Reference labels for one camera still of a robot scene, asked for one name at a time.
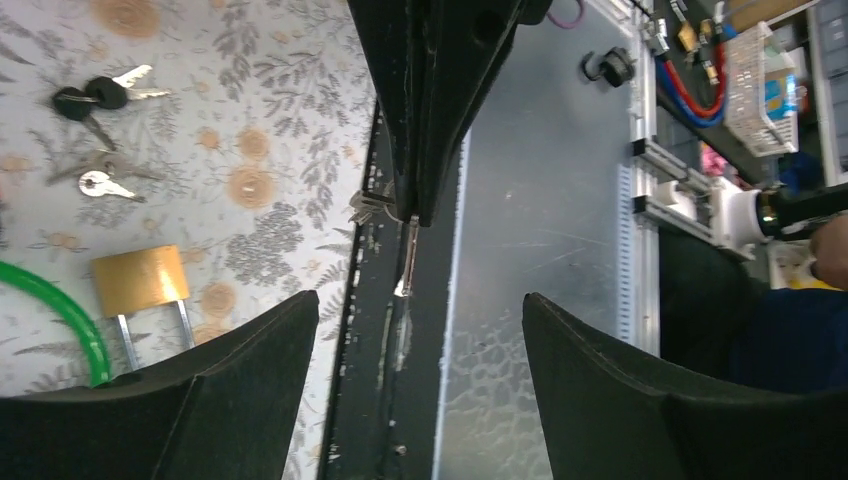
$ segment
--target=floral tablecloth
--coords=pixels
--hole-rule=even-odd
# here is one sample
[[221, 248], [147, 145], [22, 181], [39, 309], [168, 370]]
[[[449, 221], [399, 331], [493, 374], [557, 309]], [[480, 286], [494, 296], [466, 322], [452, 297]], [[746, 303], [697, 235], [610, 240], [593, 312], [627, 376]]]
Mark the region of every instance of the floral tablecloth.
[[[66, 85], [140, 64], [138, 87], [175, 94], [95, 118], [138, 165], [144, 195], [84, 197], [57, 169], [103, 146], [59, 118]], [[312, 478], [320, 453], [373, 91], [339, 0], [0, 0], [0, 259], [70, 294], [128, 368], [117, 326], [100, 318], [92, 259], [159, 245], [181, 251], [198, 342], [317, 289], [321, 325], [284, 478]], [[142, 364], [182, 350], [175, 309], [129, 320]], [[0, 394], [88, 382], [63, 322], [0, 285]]]

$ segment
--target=gray floor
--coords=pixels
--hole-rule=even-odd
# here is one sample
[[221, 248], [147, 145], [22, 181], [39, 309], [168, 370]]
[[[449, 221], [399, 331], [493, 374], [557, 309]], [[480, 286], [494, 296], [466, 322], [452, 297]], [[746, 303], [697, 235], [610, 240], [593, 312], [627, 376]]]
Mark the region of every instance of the gray floor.
[[627, 42], [591, 7], [574, 31], [519, 28], [472, 127], [438, 478], [551, 478], [521, 330], [526, 293], [615, 333], [630, 92], [586, 83], [578, 62], [617, 45]]

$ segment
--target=green cable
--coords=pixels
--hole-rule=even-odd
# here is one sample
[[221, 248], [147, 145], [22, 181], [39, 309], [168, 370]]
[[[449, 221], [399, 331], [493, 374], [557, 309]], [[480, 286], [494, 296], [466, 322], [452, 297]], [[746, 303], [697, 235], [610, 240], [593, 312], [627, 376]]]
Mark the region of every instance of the green cable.
[[77, 302], [47, 280], [5, 262], [0, 262], [0, 282], [7, 283], [41, 300], [67, 322], [88, 358], [92, 387], [110, 380], [106, 345], [94, 322]]

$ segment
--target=person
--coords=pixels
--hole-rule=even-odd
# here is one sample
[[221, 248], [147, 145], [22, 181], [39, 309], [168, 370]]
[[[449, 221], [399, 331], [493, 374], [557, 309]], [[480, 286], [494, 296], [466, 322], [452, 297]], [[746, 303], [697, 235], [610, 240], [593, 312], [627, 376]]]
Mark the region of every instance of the person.
[[848, 387], [848, 216], [817, 230], [810, 248], [816, 277], [847, 291], [772, 290], [731, 256], [662, 231], [661, 356], [776, 392]]

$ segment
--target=red hose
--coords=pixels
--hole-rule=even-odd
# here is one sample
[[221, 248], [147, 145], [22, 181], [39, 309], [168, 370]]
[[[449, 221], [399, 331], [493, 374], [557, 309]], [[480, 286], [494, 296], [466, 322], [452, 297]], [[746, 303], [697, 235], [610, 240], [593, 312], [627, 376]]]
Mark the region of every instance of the red hose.
[[727, 87], [725, 85], [727, 80], [724, 75], [724, 46], [722, 44], [717, 45], [715, 53], [716, 70], [718, 72], [718, 89], [716, 92], [715, 102], [709, 108], [704, 108], [698, 105], [698, 102], [689, 95], [689, 92], [686, 90], [686, 86], [683, 85], [683, 81], [677, 74], [677, 69], [674, 68], [671, 60], [663, 62], [663, 68], [665, 68], [666, 73], [668, 73], [669, 78], [671, 78], [671, 82], [674, 84], [674, 89], [680, 93], [680, 97], [686, 102], [686, 105], [692, 109], [692, 113], [701, 118], [714, 117], [715, 114], [721, 110], [721, 106], [724, 103], [725, 88]]

